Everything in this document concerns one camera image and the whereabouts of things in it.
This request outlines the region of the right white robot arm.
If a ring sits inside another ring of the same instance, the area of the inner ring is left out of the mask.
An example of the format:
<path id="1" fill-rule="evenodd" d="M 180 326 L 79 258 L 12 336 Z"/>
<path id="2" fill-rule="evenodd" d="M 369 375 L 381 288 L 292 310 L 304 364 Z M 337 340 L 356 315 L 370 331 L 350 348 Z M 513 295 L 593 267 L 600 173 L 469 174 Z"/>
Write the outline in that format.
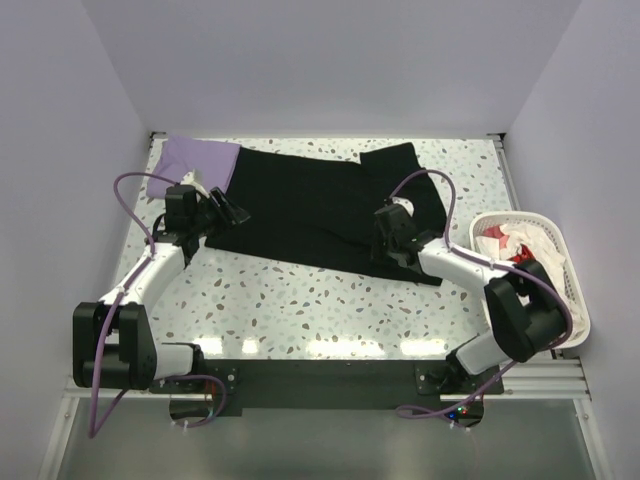
<path id="1" fill-rule="evenodd" d="M 402 204 L 389 201 L 375 212 L 371 256 L 448 280 L 484 301 L 490 330 L 447 354 L 440 375 L 456 392 L 469 392 L 481 374 L 504 362 L 525 363 L 555 348 L 573 331 L 570 310 L 541 263 L 492 260 L 446 235 L 420 232 Z"/>

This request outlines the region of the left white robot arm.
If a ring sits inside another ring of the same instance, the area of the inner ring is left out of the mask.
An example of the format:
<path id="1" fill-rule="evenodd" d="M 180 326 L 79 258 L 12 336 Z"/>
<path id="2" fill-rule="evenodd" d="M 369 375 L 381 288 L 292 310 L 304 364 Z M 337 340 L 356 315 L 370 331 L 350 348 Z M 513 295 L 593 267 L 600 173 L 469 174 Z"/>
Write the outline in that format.
<path id="1" fill-rule="evenodd" d="M 82 302 L 73 312 L 72 373 L 81 388 L 147 390 L 172 378 L 183 391 L 196 392 L 206 383 L 200 347 L 156 341 L 151 313 L 201 239 L 218 237 L 250 215 L 219 188 L 204 194 L 192 185 L 169 187 L 164 206 L 132 270 L 98 301 Z"/>

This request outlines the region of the black t shirt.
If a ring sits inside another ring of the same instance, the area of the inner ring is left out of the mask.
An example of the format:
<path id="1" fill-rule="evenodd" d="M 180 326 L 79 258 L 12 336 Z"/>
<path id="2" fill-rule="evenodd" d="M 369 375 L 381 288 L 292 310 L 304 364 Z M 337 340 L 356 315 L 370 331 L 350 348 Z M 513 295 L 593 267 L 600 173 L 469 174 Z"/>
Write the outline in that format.
<path id="1" fill-rule="evenodd" d="M 438 286 L 438 277 L 371 258 L 374 214 L 399 188 L 420 230 L 443 231 L 446 212 L 433 180 L 403 143 L 363 152 L 357 162 L 241 149 L 226 196 L 249 213 L 208 248 L 376 278 Z"/>

